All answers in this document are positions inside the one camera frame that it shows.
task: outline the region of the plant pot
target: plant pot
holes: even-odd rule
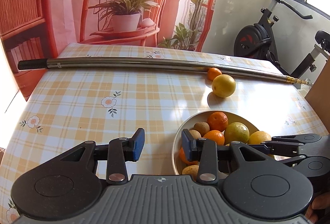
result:
[[[140,13],[134,15],[113,15],[113,31],[114,32],[128,32],[135,31],[140,20]]]

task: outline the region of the tablecloth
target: tablecloth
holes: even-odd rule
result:
[[[139,46],[69,44],[59,57],[143,57],[206,61],[279,73],[268,61]],[[190,116],[218,109],[238,114],[272,136],[317,133],[326,128],[294,86],[235,77],[235,93],[212,93],[205,73],[133,69],[49,70],[32,93],[0,166],[0,222],[17,216],[10,198],[13,182],[24,172],[86,141],[107,144],[146,132],[137,163],[126,163],[129,176],[172,174],[171,146]],[[105,178],[101,161],[97,175]]]

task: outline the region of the stationary bike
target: stationary bike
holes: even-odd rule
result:
[[[284,0],[272,0],[267,9],[261,9],[263,15],[258,23],[253,26],[243,27],[243,29],[240,30],[234,44],[234,56],[268,60],[284,75],[300,78],[308,69],[310,69],[311,72],[316,70],[316,66],[313,63],[319,54],[323,54],[326,59],[329,58],[330,34],[319,30],[315,35],[315,40],[321,46],[315,44],[312,52],[310,52],[299,66],[289,74],[278,62],[278,54],[272,30],[272,26],[279,18],[273,16],[273,21],[270,19],[277,3],[284,4],[302,19],[308,20],[313,18],[312,15],[302,15]]]

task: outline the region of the bowl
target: bowl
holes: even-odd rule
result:
[[[174,170],[174,173],[176,175],[182,174],[182,170],[187,166],[183,161],[180,160],[179,158],[179,151],[181,149],[181,131],[183,129],[188,129],[191,130],[195,123],[197,122],[206,122],[207,118],[214,112],[218,112],[221,110],[208,110],[208,111],[203,111],[200,113],[197,113],[193,116],[191,116],[189,119],[187,119],[178,129],[173,146],[172,146],[172,167]],[[228,124],[234,123],[234,122],[239,122],[244,124],[248,129],[250,134],[259,131],[258,128],[256,128],[252,123],[250,123],[248,120],[242,118],[241,116],[238,116],[236,114],[233,114],[231,112],[227,111],[221,111],[224,114],[226,114],[228,118]]]

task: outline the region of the human hand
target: human hand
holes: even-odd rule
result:
[[[314,210],[325,209],[330,206],[330,192],[323,193],[317,196],[313,202],[307,208],[305,217],[312,223],[318,221],[318,216],[314,213]]]

